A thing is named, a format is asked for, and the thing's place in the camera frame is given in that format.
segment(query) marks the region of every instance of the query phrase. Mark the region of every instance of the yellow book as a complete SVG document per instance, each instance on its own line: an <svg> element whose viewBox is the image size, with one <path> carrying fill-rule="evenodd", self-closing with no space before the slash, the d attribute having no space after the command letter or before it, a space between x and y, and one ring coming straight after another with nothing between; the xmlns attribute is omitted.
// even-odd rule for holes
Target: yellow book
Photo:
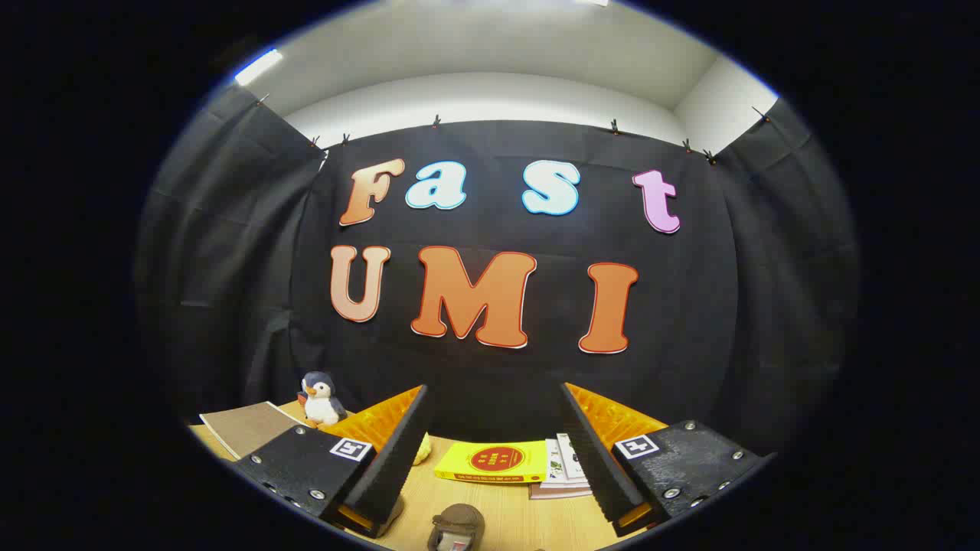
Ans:
<svg viewBox="0 0 980 551"><path fill-rule="evenodd" d="M548 444L456 442L435 466L435 475L475 482L540 482L548 475Z"/></svg>

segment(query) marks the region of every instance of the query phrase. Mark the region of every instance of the ceiling light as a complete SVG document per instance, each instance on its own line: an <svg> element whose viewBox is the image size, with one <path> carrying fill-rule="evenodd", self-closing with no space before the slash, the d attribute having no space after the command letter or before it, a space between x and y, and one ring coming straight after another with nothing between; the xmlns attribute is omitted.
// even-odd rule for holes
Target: ceiling light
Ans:
<svg viewBox="0 0 980 551"><path fill-rule="evenodd" d="M255 80L256 76L264 73L266 69L272 67L281 59L282 54L273 48L269 50L269 52L266 52L261 58L255 60L251 65L243 69L241 73L235 75L235 80L238 80L238 83L244 86L252 80Z"/></svg>

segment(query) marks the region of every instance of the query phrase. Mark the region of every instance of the peach letter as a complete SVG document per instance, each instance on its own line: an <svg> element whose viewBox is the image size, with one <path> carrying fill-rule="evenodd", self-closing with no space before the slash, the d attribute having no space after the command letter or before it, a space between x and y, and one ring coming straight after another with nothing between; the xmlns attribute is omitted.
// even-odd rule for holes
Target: peach letter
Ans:
<svg viewBox="0 0 980 551"><path fill-rule="evenodd" d="M661 233L674 233L680 219L667 211L667 196L676 197L674 187L663 181L658 171L646 171L633 177L633 185L643 190L643 214L647 222Z"/></svg>
<svg viewBox="0 0 980 551"><path fill-rule="evenodd" d="M380 165L360 169L351 175L354 187L351 189L351 200L347 204L347 212L340 217L340 225L354 225L367 222L374 216L370 206L370 198L375 203L384 200L388 194L388 184L391 176L400 175L405 171L405 161L394 159Z"/></svg>
<svg viewBox="0 0 980 551"><path fill-rule="evenodd" d="M476 340L487 346L523 348L527 335L520 330L524 311L524 287L538 261L524 253L498 253L480 279L469 282L460 253L453 247L425 247L418 251L425 264L425 284L418 318L412 331L440 337L446 334L442 323L442 306L446 306L449 323L456 338L463 339L476 325L485 308L483 327L476 330Z"/></svg>
<svg viewBox="0 0 980 551"><path fill-rule="evenodd" d="M622 333L626 323L629 286L640 278L633 267L601 262L589 267L589 277L596 282L589 332L578 339L578 349L589 354L615 354L629 345Z"/></svg>
<svg viewBox="0 0 980 551"><path fill-rule="evenodd" d="M337 314L351 322L366 322L377 312L381 300L381 269L391 258L387 247L368 247L363 253L367 262L365 277L365 297L361 302L351 300L347 292L351 275L351 263L358 256L358 250L347 245L337 245L330 250L333 269L330 272L330 303Z"/></svg>

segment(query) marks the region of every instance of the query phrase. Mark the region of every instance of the letter m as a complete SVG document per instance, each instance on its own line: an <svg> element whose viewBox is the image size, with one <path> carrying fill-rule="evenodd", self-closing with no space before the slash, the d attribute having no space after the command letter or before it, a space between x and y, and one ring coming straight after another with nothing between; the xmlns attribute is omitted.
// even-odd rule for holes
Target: letter m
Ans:
<svg viewBox="0 0 980 551"><path fill-rule="evenodd" d="M441 320L445 306L453 333L463 339L485 309L483 327L476 330L476 340L504 348L527 345L521 321L527 277L538 265L534 257L499 253L476 285L469 282L463 259L453 247L425 247L418 252L418 259L425 265L425 285L421 310L412 321L412 331L432 337L445 335L447 327Z"/></svg>

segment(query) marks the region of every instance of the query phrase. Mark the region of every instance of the light blue letter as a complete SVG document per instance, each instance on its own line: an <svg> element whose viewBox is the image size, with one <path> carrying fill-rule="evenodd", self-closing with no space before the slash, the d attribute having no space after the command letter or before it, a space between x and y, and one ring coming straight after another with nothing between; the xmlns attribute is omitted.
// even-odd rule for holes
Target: light blue letter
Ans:
<svg viewBox="0 0 980 551"><path fill-rule="evenodd" d="M413 209L427 209L432 205L448 211L455 209L466 200L463 193L463 180L466 167L456 161L440 161L422 167L416 174L420 180L405 192L405 202Z"/></svg>
<svg viewBox="0 0 980 551"><path fill-rule="evenodd" d="M524 191L520 200L533 214L566 215L578 205L575 184L580 178L572 163L535 161L524 169L524 183L534 191Z"/></svg>

